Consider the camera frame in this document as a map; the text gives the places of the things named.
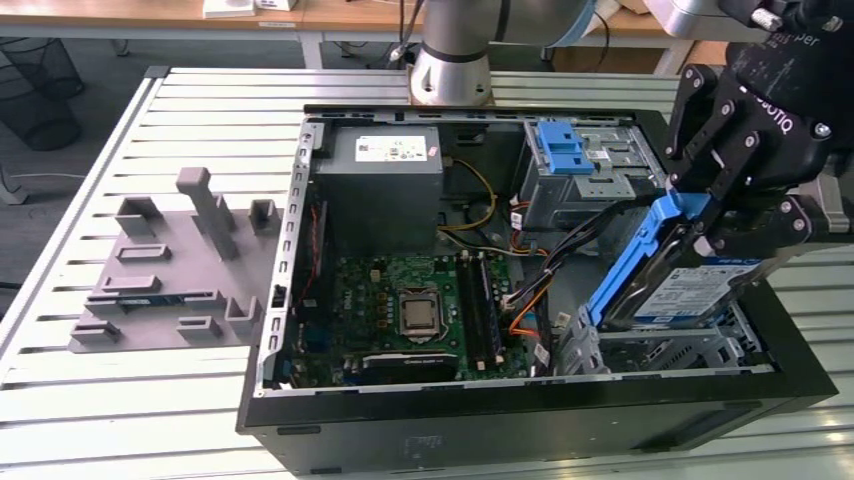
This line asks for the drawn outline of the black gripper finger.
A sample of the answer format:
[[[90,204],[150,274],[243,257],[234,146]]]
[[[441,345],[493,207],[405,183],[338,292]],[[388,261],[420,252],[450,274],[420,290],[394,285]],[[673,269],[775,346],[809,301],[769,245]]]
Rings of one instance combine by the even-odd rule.
[[[691,64],[683,72],[665,145],[665,166],[683,194],[723,200],[737,189],[760,146],[749,92],[725,70]]]
[[[695,241],[703,257],[788,259],[832,247],[831,222],[816,198],[785,194],[775,203],[753,199],[727,212]]]

